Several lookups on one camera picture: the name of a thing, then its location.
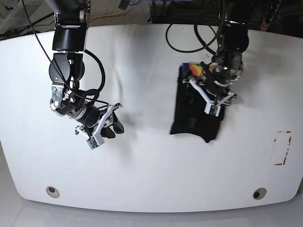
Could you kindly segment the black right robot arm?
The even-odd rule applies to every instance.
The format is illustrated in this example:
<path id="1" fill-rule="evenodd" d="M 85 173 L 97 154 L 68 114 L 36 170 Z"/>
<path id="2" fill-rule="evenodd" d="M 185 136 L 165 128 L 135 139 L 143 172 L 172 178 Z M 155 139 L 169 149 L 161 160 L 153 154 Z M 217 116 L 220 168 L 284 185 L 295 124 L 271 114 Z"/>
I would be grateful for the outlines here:
<path id="1" fill-rule="evenodd" d="M 94 104 L 99 101 L 100 92 L 105 86 L 105 70 L 96 55 L 86 50 L 91 2 L 89 0 L 49 0 L 54 10 L 55 32 L 50 61 L 49 76 L 52 80 L 50 108 L 59 115 L 68 115 L 81 123 L 82 131 L 91 139 L 95 135 L 101 111 Z M 92 57 L 101 72 L 98 88 L 80 89 L 84 76 L 83 55 Z"/>

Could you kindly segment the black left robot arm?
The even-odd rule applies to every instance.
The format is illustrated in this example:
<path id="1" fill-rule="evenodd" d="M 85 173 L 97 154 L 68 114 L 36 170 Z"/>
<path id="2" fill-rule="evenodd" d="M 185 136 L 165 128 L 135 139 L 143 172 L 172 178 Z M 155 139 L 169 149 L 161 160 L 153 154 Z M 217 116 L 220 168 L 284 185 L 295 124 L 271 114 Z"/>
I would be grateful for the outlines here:
<path id="1" fill-rule="evenodd" d="M 232 99 L 237 98 L 230 85 L 239 80 L 243 72 L 242 54 L 249 45 L 253 1 L 222 0 L 220 7 L 221 21 L 214 37 L 219 41 L 219 47 L 210 64 L 200 62 L 200 76 L 195 76 L 193 70 L 181 76 L 177 106 L 199 103 L 220 108 L 230 106 Z"/>

